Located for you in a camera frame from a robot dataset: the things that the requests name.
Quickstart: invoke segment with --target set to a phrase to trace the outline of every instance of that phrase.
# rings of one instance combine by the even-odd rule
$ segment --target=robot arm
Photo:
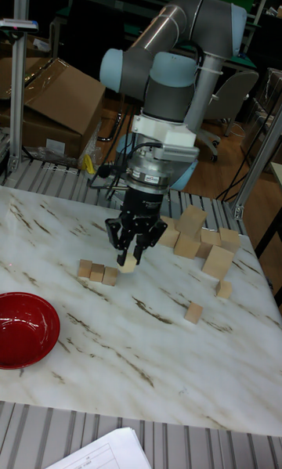
[[[222,1],[173,0],[127,52],[111,49],[103,57],[101,82],[144,101],[132,124],[138,145],[127,158],[122,212],[118,219],[106,221],[110,242],[122,251],[120,265],[135,236],[139,264],[143,250],[164,232],[163,196],[173,175],[197,158],[197,131],[223,61],[239,52],[246,18],[244,9]],[[196,62],[167,53],[180,39],[196,42],[204,52],[196,91]]]

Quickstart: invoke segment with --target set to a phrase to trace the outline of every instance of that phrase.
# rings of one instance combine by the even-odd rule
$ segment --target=paper
[[[150,469],[135,431],[122,428],[97,439],[47,469]]]

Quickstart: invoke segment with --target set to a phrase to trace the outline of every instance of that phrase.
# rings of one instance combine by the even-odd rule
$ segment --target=wooden cube
[[[91,273],[90,273],[90,281],[96,281],[97,283],[102,283],[104,270],[105,270],[104,265],[92,264]]]
[[[78,268],[78,277],[79,278],[89,278],[92,268],[91,260],[80,260]]]
[[[232,294],[232,284],[230,281],[220,280],[215,288],[217,297],[229,298]]]
[[[196,234],[201,230],[208,213],[200,210],[192,204],[182,213],[177,222],[176,228],[180,233],[186,234],[193,240]]]
[[[174,254],[179,257],[195,258],[200,245],[199,241],[191,240],[186,234],[180,233],[175,245]]]
[[[232,251],[235,254],[240,248],[240,237],[238,232],[219,227],[219,234],[222,242],[222,248],[228,251]]]
[[[105,267],[103,275],[103,284],[107,284],[110,287],[114,287],[118,277],[118,270],[115,267]]]
[[[201,230],[201,246],[197,252],[197,257],[207,258],[210,253],[213,245],[221,246],[221,240],[219,233],[215,231],[210,231],[208,229]]]
[[[124,265],[117,264],[118,270],[126,274],[127,272],[133,272],[136,267],[137,260],[132,253],[127,253]]]
[[[193,323],[194,325],[197,325],[197,322],[199,321],[201,317],[202,311],[203,311],[203,308],[200,305],[194,304],[194,302],[190,302],[190,306],[184,318],[187,319],[187,321],[190,321],[191,323]]]
[[[234,253],[221,247],[213,246],[203,265],[202,271],[218,280],[223,280],[231,266]]]
[[[163,244],[165,247],[174,248],[180,234],[175,228],[177,220],[169,217],[161,217],[161,219],[168,224],[168,227],[157,243]]]

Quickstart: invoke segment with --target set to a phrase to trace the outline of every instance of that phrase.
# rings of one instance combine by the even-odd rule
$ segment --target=floor
[[[117,111],[118,102],[115,99],[106,99],[105,107],[107,110],[105,111],[106,117],[103,119],[101,129],[102,136],[108,136],[110,133],[111,127],[114,124],[114,113]],[[125,120],[120,136],[125,134],[128,121],[129,115]],[[204,124],[203,128],[214,132],[222,138],[219,144],[219,159],[216,163],[213,163],[210,159],[210,150],[204,144],[199,143],[201,149],[199,164],[184,190],[199,196],[216,198],[229,186],[244,158],[240,149],[243,132],[239,126],[235,125],[233,127],[234,133],[226,138],[224,137],[224,127],[215,124]],[[98,146],[101,146],[103,154],[105,154],[109,144],[98,143]],[[110,153],[109,161],[112,161],[113,158],[114,150]],[[248,164],[245,163],[239,178],[248,169]],[[229,196],[235,194],[238,189],[239,186],[234,187]],[[267,227],[279,211],[281,204],[282,192],[275,178],[272,175],[263,173],[257,181],[244,210],[244,224],[254,247],[256,247]],[[260,262],[264,273],[273,284],[273,293],[276,293],[281,286],[282,278],[282,245],[277,234],[262,254]]]

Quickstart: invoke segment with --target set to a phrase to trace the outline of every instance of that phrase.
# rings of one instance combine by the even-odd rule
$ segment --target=marble table
[[[0,370],[0,399],[264,435],[282,435],[282,326],[246,236],[226,277],[157,245],[115,287],[77,278],[80,258],[115,266],[104,220],[118,212],[0,189],[1,292],[27,291],[59,314],[41,362]],[[194,326],[189,303],[204,307]]]

